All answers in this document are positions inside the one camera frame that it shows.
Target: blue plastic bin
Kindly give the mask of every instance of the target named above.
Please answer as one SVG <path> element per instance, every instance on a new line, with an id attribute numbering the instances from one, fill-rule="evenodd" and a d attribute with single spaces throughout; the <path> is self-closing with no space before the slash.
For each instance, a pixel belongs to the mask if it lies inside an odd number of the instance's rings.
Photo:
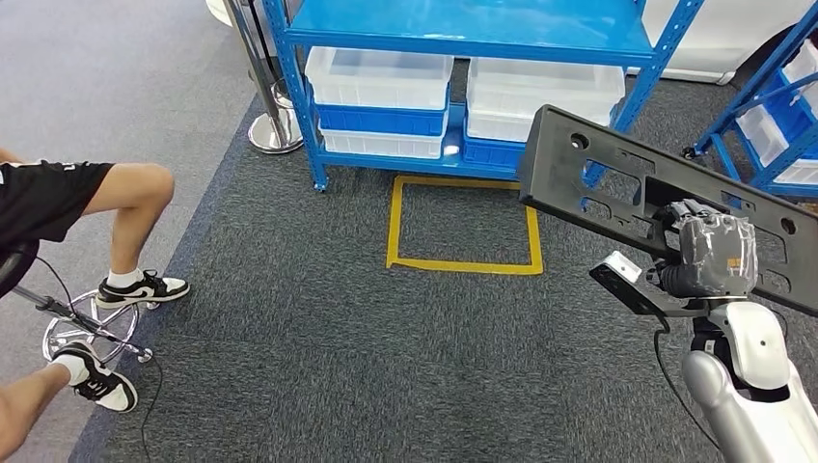
<path id="1" fill-rule="evenodd" d="M 790 82 L 779 69 L 767 85 L 764 93 L 772 92 L 789 84 Z M 812 108 L 803 97 L 799 98 L 795 104 L 790 105 L 796 94 L 796 91 L 783 92 L 764 101 L 764 107 L 773 116 L 788 143 L 793 143 L 816 122 L 815 116 L 812 114 Z M 807 152 L 802 156 L 802 159 L 818 159 L 818 147 Z"/>
<path id="2" fill-rule="evenodd" d="M 445 130 L 443 119 L 446 112 L 449 111 L 449 89 L 447 89 L 446 107 L 435 111 L 328 104 L 316 104 L 315 110 L 321 119 L 321 127 L 328 130 L 437 137 Z"/>
<path id="3" fill-rule="evenodd" d="M 525 143 L 472 138 L 466 133 L 468 121 L 463 120 L 463 162 L 517 168 Z"/>

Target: storage bin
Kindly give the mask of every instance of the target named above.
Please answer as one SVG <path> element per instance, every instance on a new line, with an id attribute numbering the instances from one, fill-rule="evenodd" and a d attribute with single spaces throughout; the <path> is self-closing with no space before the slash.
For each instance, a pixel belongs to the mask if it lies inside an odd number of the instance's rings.
<path id="1" fill-rule="evenodd" d="M 463 162 L 516 169 L 525 150 L 525 143 L 473 138 L 463 132 Z"/>
<path id="2" fill-rule="evenodd" d="M 327 104 L 317 104 L 315 110 L 321 119 L 321 126 L 326 130 L 400 133 L 432 137 L 441 135 L 446 130 L 444 116 L 449 111 L 449 91 L 446 91 L 446 106 L 441 110 Z"/>
<path id="3" fill-rule="evenodd" d="M 818 49 L 807 39 L 798 54 L 784 67 L 783 73 L 789 82 L 795 82 L 814 72 L 818 72 Z M 818 82 L 802 87 L 802 97 L 809 103 L 813 116 L 818 118 Z"/>
<path id="4" fill-rule="evenodd" d="M 449 112 L 444 115 L 444 126 L 448 124 L 448 121 Z M 324 137 L 324 148 L 330 152 L 419 159 L 439 159 L 443 137 L 446 134 L 444 132 L 436 137 L 423 137 L 395 133 L 330 130 L 321 127 L 320 123 L 318 130 Z"/>
<path id="5" fill-rule="evenodd" d="M 818 184 L 818 162 L 799 159 L 783 174 L 773 180 L 775 183 L 797 183 L 800 185 Z"/>
<path id="6" fill-rule="evenodd" d="M 750 141 L 761 164 L 767 167 L 789 147 L 776 121 L 764 107 L 750 108 L 736 123 Z M 776 177 L 775 183 L 818 184 L 818 161 L 799 159 Z"/>
<path id="7" fill-rule="evenodd" d="M 594 123 L 608 126 L 611 113 L 588 118 Z M 508 142 L 525 142 L 529 139 L 534 116 L 508 116 L 493 111 L 474 111 L 469 108 L 466 133 L 470 137 Z"/>
<path id="8" fill-rule="evenodd" d="M 467 100 L 473 111 L 533 117 L 544 104 L 586 119 L 611 113 L 625 96 L 622 68 L 473 58 Z"/>
<path id="9" fill-rule="evenodd" d="M 442 110 L 453 64 L 446 55 L 314 46 L 305 73 L 317 104 Z"/>
<path id="10" fill-rule="evenodd" d="M 773 75 L 764 93 L 780 89 L 789 83 L 783 72 L 778 71 Z M 809 103 L 803 97 L 798 98 L 797 94 L 796 91 L 782 92 L 764 101 L 764 107 L 788 143 L 795 142 L 805 130 L 816 123 Z M 805 153 L 802 159 L 818 159 L 818 147 Z"/>
<path id="11" fill-rule="evenodd" d="M 765 167 L 790 146 L 764 105 L 753 106 L 736 123 Z"/>

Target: shoelace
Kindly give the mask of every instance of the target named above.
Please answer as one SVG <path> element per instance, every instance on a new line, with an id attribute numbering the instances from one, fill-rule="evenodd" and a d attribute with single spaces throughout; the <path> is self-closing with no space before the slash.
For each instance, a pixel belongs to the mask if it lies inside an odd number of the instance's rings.
<path id="1" fill-rule="evenodd" d="M 150 283 L 152 286 L 156 286 L 161 290 L 166 290 L 167 285 L 165 285 L 165 281 L 159 277 L 159 272 L 156 270 L 143 270 L 142 273 L 145 275 L 145 280 Z"/>
<path id="2" fill-rule="evenodd" d="M 102 381 L 89 379 L 84 383 L 80 383 L 74 388 L 74 391 L 88 400 L 97 400 L 103 397 L 111 390 L 111 387 Z"/>

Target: gray carpet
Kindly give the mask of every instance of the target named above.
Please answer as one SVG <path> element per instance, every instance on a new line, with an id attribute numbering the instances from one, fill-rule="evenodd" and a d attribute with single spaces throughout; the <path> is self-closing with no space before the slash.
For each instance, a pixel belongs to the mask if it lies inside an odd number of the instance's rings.
<path id="1" fill-rule="evenodd" d="M 636 134 L 678 151 L 732 95 L 663 82 Z M 646 256 L 540 215 L 541 276 L 387 269 L 395 174 L 332 169 L 317 194 L 303 152 L 247 147 L 258 112 L 169 265 L 194 290 L 142 325 L 164 371 L 146 425 L 153 461 L 718 461 L 656 365 L 655 320 L 587 275 L 614 249 Z M 407 186 L 401 226 L 402 256 L 528 258 L 508 192 Z M 782 311 L 816 397 L 818 323 Z M 681 387 L 690 330 L 673 328 L 662 348 Z M 146 460 L 158 369 L 125 358 L 121 370 L 142 405 L 95 413 L 72 461 Z"/>

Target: gray floor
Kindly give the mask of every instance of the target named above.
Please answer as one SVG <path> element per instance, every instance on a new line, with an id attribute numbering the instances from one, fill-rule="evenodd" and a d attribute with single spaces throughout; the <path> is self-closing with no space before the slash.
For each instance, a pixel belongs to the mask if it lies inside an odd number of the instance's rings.
<path id="1" fill-rule="evenodd" d="M 0 146 L 176 173 L 177 196 L 143 260 L 162 270 L 253 97 L 231 29 L 204 0 L 0 0 L 0 43 Z M 110 219 L 87 218 L 66 243 L 44 247 L 73 292 L 107 271 Z M 26 285 L 59 294 L 46 272 L 37 266 Z M 47 321 L 15 296 L 0 301 L 0 381 L 43 365 Z M 60 394 L 13 461 L 65 461 L 92 410 Z"/>
<path id="2" fill-rule="evenodd" d="M 636 134 L 678 150 L 732 95 L 663 82 Z M 195 289 L 148 321 L 164 370 L 154 461 L 720 460 L 656 366 L 655 320 L 587 275 L 613 249 L 647 256 L 540 215 L 541 276 L 386 269 L 394 174 L 333 169 L 315 194 L 303 152 L 258 155 L 239 129 L 216 178 L 171 262 Z M 404 196 L 403 256 L 526 258 L 513 195 Z M 816 396 L 818 322 L 782 312 Z M 672 326 L 661 346 L 681 384 L 690 330 Z M 150 403 L 157 368 L 122 367 Z M 95 413 L 71 461 L 145 461 L 147 412 Z"/>

